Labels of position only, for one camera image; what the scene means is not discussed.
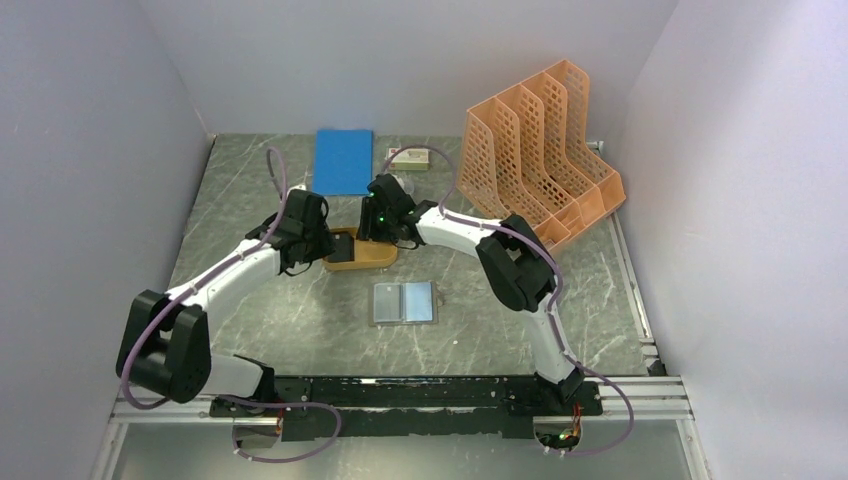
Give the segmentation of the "orange oval tray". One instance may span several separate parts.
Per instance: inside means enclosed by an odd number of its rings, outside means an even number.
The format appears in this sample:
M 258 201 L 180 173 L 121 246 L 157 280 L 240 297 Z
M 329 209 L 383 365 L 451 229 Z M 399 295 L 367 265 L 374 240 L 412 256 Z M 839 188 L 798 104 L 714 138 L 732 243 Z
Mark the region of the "orange oval tray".
M 357 227 L 342 227 L 331 230 L 334 238 L 339 235 L 349 235 L 355 239 L 355 259 L 346 263 L 329 263 L 327 257 L 322 264 L 329 271 L 353 271 L 381 269 L 391 266 L 398 257 L 398 248 L 390 243 L 379 243 L 369 240 L 358 240 Z

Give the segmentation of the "black card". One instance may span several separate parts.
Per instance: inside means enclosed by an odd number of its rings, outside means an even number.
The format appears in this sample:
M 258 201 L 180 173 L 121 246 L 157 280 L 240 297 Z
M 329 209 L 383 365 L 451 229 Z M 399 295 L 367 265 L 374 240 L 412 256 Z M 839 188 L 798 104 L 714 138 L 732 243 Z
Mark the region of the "black card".
M 355 239 L 349 235 L 335 238 L 335 250 L 327 257 L 329 263 L 346 263 L 355 259 Z

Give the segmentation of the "grey card holder wallet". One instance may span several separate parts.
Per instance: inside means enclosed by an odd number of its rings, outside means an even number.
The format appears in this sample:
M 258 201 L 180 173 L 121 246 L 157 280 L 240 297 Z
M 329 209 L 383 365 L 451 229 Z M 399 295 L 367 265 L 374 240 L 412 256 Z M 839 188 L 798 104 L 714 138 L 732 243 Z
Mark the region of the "grey card holder wallet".
M 439 292 L 434 282 L 383 282 L 398 283 L 403 287 L 403 318 L 399 322 L 375 323 L 373 321 L 373 290 L 369 302 L 369 324 L 375 327 L 427 325 L 439 321 Z

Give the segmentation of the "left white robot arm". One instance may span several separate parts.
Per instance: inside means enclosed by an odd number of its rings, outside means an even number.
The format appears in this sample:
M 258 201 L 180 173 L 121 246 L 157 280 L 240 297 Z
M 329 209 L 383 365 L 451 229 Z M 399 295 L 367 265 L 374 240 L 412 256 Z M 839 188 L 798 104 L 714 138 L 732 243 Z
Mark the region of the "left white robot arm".
M 296 276 L 334 252 L 328 213 L 323 196 L 293 189 L 276 213 L 204 273 L 166 292 L 139 293 L 116 360 L 124 398 L 149 410 L 211 395 L 236 398 L 254 416 L 271 411 L 279 398 L 273 368 L 212 353 L 212 330 L 266 282 Z

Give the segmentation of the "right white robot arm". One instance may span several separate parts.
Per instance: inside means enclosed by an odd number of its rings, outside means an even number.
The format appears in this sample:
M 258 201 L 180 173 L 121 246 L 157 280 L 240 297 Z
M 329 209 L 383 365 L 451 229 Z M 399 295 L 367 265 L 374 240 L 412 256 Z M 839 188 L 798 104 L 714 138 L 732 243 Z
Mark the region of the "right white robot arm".
M 398 179 L 380 174 L 367 186 L 360 231 L 367 240 L 444 247 L 478 260 L 496 299 L 524 316 L 542 406 L 562 414 L 576 403 L 585 375 L 558 313 L 562 273 L 523 217 L 487 220 L 417 202 Z

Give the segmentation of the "grey VIP card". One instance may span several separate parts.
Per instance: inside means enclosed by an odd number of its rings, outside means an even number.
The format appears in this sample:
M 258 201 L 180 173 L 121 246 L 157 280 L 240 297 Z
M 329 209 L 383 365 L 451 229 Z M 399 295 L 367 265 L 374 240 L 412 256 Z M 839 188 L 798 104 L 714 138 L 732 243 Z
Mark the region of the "grey VIP card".
M 398 283 L 379 283 L 373 290 L 373 321 L 399 322 L 403 318 L 403 287 Z

